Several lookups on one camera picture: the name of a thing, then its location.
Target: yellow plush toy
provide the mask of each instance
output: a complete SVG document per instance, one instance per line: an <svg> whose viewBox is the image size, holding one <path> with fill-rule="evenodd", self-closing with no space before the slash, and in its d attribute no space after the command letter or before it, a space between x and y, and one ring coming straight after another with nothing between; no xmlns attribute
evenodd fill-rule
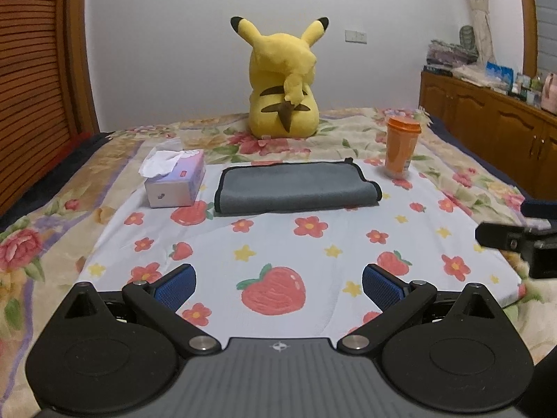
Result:
<svg viewBox="0 0 557 418"><path fill-rule="evenodd" d="M306 138L317 130L319 110L310 85L317 59L310 47L325 33L329 19L315 20L300 38L284 33L263 36L246 19L232 17L234 31L253 51L250 57L249 124L258 138Z"/></svg>

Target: curtain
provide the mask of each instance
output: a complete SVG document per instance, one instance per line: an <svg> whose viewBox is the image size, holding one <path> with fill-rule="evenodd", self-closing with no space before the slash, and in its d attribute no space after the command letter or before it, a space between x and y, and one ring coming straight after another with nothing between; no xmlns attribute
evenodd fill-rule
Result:
<svg viewBox="0 0 557 418"><path fill-rule="evenodd" d="M495 62L491 29L489 28L489 1L469 0L469 3L472 10L472 26L476 36L476 47L480 54L478 63Z"/></svg>

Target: black ear tip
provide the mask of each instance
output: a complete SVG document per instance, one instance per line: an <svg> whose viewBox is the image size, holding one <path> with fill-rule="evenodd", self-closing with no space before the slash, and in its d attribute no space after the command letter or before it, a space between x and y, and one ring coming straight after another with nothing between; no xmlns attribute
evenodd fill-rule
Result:
<svg viewBox="0 0 557 418"><path fill-rule="evenodd" d="M318 20L321 22L321 25L323 25L323 31L327 30L327 27L329 26L329 19L327 17L321 17Z"/></svg>
<svg viewBox="0 0 557 418"><path fill-rule="evenodd" d="M240 20L242 19L243 17L238 16L232 17L232 19L230 19L230 25L232 25L236 33L238 33L238 25L240 25Z"/></svg>

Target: folded clothes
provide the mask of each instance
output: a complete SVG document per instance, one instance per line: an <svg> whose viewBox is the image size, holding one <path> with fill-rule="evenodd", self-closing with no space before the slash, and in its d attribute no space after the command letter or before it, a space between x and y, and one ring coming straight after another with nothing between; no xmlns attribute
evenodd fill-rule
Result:
<svg viewBox="0 0 557 418"><path fill-rule="evenodd" d="M381 198L379 184L366 180L360 167L347 158L227 168L214 207L222 215L249 215L373 206Z"/></svg>

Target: orange cup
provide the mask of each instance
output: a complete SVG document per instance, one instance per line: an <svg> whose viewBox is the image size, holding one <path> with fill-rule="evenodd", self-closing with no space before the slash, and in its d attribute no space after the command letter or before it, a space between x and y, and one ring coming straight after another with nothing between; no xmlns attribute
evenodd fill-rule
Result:
<svg viewBox="0 0 557 418"><path fill-rule="evenodd" d="M422 127L418 121L400 116L390 117L386 126L385 169L390 176L402 178L408 171Z"/></svg>

